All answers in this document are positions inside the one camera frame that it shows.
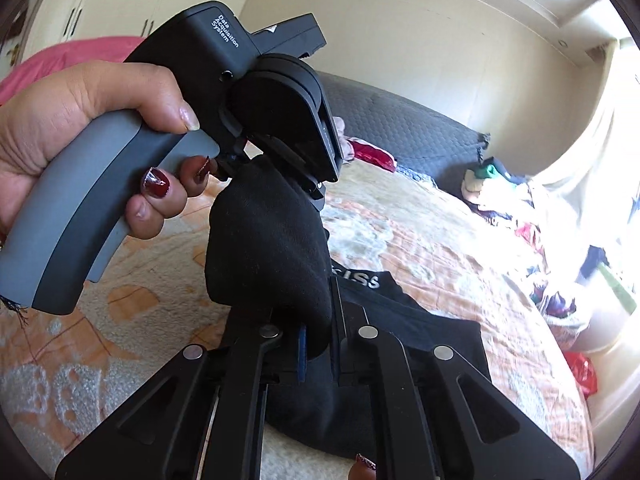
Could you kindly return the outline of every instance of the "curtain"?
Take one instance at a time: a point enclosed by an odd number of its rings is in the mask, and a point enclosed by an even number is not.
[[[605,51],[603,82],[590,122],[557,161],[532,178],[534,187],[546,191],[541,200],[552,271],[573,273],[589,245],[615,245],[638,192],[640,53],[625,40],[611,41]]]

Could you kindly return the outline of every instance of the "pink clothing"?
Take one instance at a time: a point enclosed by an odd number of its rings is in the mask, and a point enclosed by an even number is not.
[[[63,68],[93,59],[123,62],[142,40],[138,37],[113,36],[67,41],[45,48],[20,63],[0,81],[0,105],[31,83]]]

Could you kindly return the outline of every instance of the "headboard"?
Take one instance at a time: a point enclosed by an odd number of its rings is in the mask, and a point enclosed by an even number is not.
[[[331,112],[345,135],[391,153],[398,164],[433,177],[460,196],[465,170],[481,162],[488,136],[404,97],[350,79],[319,73]]]

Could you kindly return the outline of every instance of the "bedspread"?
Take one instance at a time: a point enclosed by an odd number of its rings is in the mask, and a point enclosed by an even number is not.
[[[29,311],[21,326],[0,310],[0,404],[50,475],[181,347],[219,343],[228,307],[209,300],[202,267],[209,207],[223,187],[211,182],[154,240],[128,238],[73,314]],[[444,192],[358,160],[328,185],[322,219],[335,260],[389,270],[430,312],[479,322],[494,384],[587,476],[593,444],[582,394],[542,316],[505,277],[529,265],[523,240]],[[350,466],[270,428],[262,460],[269,480],[344,480]]]

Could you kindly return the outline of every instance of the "red fingernail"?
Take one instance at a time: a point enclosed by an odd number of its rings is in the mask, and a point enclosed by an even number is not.
[[[356,455],[356,462],[360,465],[363,465],[367,469],[371,469],[372,471],[376,470],[376,465],[367,457],[362,456],[360,453]]]
[[[169,193],[169,179],[158,168],[151,168],[142,179],[142,187],[154,198],[164,198]]]
[[[209,160],[209,157],[207,157],[206,162],[198,170],[198,173],[196,173],[196,176],[194,179],[196,181],[196,184],[202,184],[204,182],[204,179],[207,177],[207,175],[210,172],[211,172],[211,161]]]

